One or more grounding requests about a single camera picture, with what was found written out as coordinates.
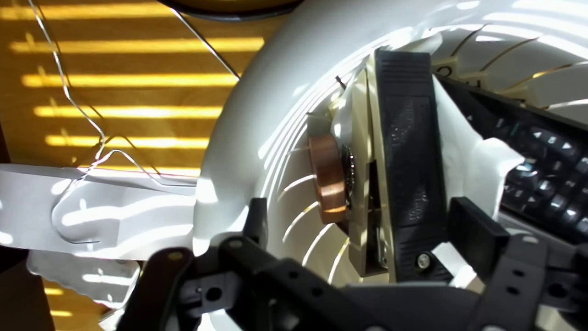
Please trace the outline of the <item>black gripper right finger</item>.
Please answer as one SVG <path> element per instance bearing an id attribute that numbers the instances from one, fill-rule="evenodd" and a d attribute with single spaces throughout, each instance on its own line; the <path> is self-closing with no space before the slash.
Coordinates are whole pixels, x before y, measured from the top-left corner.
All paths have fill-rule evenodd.
<path id="1" fill-rule="evenodd" d="M 486 284 L 467 331 L 533 331 L 543 306 L 555 308 L 579 331 L 588 330 L 587 245 L 511 236 L 465 197 L 451 203 L 449 234 Z"/>

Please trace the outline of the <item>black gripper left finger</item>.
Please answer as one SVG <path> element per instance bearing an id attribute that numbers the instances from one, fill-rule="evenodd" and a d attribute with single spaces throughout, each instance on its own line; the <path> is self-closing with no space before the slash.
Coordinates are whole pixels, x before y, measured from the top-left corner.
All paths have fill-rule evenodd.
<path id="1" fill-rule="evenodd" d="M 225 311 L 243 331 L 390 331 L 342 291 L 263 247 L 265 201 L 254 199 L 243 232 L 225 232 L 199 258 L 190 249 L 153 254 L 122 331 L 197 331 Z"/>

